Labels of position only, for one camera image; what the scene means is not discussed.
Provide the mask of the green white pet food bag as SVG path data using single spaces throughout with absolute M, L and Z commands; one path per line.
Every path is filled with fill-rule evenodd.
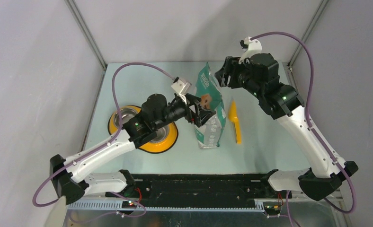
M 201 98 L 200 105 L 214 111 L 214 115 L 201 127 L 195 127 L 195 136 L 200 149 L 217 148 L 226 124 L 225 107 L 220 86 L 212 75 L 209 63 L 198 73 L 195 96 Z

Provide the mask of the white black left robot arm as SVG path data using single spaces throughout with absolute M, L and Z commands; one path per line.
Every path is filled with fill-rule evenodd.
M 175 96 L 168 103 L 164 95 L 153 94 L 142 104 L 137 115 L 95 147 L 67 158 L 60 155 L 52 157 L 52 183 L 57 196 L 64 196 L 67 204 L 72 204 L 83 196 L 103 192 L 132 196 L 135 181 L 129 171 L 103 174 L 96 174 L 94 171 L 112 159 L 150 142 L 156 138 L 159 129 L 181 118 L 196 126 L 204 125 L 216 111 L 204 108 L 200 101 L 200 98 L 186 94 L 186 101 Z

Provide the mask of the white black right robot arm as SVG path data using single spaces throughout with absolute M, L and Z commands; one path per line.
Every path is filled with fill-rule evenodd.
M 326 142 L 310 117 L 304 101 L 291 85 L 280 81 L 278 61 L 268 53 L 249 58 L 225 58 L 215 73 L 221 87 L 243 88 L 252 94 L 260 108 L 294 138 L 310 167 L 303 170 L 272 170 L 262 178 L 261 191 L 268 198 L 280 191 L 297 191 L 320 201 L 336 191 L 357 170 Z

